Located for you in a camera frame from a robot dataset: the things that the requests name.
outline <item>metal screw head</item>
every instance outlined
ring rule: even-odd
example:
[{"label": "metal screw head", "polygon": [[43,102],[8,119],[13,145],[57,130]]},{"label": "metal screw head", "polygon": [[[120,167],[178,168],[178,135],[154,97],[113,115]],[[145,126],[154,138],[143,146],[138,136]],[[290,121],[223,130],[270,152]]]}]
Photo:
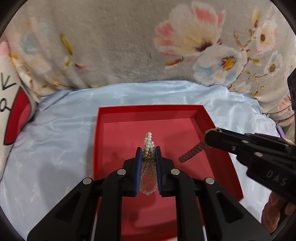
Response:
[{"label": "metal screw head", "polygon": [[205,179],[205,182],[207,183],[207,184],[214,184],[214,182],[215,182],[215,180],[213,179],[213,178],[211,178],[211,177],[207,177],[206,179]]},{"label": "metal screw head", "polygon": [[91,179],[87,177],[87,178],[83,179],[82,183],[85,185],[91,184]]},{"label": "metal screw head", "polygon": [[126,174],[126,170],[125,170],[125,169],[119,169],[119,170],[117,171],[117,174],[118,174],[118,175],[124,175],[124,174]]},{"label": "metal screw head", "polygon": [[257,157],[263,157],[263,154],[260,153],[260,152],[255,152],[254,155],[257,156]]},{"label": "metal screw head", "polygon": [[179,175],[180,174],[180,170],[179,169],[172,169],[170,172],[173,175]]}]

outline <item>flower branch print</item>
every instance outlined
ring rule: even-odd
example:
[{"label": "flower branch print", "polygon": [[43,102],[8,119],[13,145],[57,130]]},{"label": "flower branch print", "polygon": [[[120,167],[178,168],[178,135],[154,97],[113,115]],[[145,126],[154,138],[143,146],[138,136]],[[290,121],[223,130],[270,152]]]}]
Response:
[{"label": "flower branch print", "polygon": [[70,41],[68,40],[67,36],[64,33],[60,33],[59,36],[60,36],[61,43],[66,48],[67,52],[69,53],[69,56],[65,56],[65,58],[64,58],[65,66],[59,72],[59,74],[52,79],[50,84],[45,83],[44,85],[40,86],[36,91],[37,93],[40,93],[42,91],[42,89],[49,87],[49,85],[54,86],[54,87],[72,88],[71,86],[62,85],[59,82],[59,79],[62,78],[67,73],[67,70],[73,65],[77,69],[80,69],[80,70],[86,70],[87,67],[88,67],[88,65],[81,65],[81,64],[77,64],[77,63],[74,62],[74,60],[73,60],[73,58],[74,58],[74,50],[73,50],[72,44],[70,43]]},{"label": "flower branch print", "polygon": [[[167,20],[156,26],[154,47],[164,56],[175,57],[165,62],[166,67],[194,62],[193,77],[199,84],[223,85],[230,91],[257,97],[258,91],[265,88],[259,79],[274,77],[282,67],[282,56],[276,51],[262,73],[250,70],[254,66],[261,67],[264,59],[260,55],[276,47],[277,24],[273,18],[261,23],[256,7],[246,42],[234,31],[237,49],[222,44],[225,16],[225,10],[217,12],[206,3],[179,4],[171,10]],[[250,81],[236,84],[239,78],[245,77]]]}]

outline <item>red box bottom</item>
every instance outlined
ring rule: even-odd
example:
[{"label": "red box bottom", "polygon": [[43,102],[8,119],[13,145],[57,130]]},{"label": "red box bottom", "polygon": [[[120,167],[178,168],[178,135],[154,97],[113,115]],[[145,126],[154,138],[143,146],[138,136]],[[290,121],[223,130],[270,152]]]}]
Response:
[{"label": "red box bottom", "polygon": [[[195,146],[206,130],[214,128],[202,105],[120,106],[99,109],[94,148],[94,178],[105,178],[122,168],[142,147],[145,134],[160,146],[163,157],[191,177],[215,178],[237,200],[242,190],[229,154],[207,149],[181,164],[178,157]],[[147,196],[123,198],[122,240],[162,240],[177,236],[175,198],[158,190]]]}]

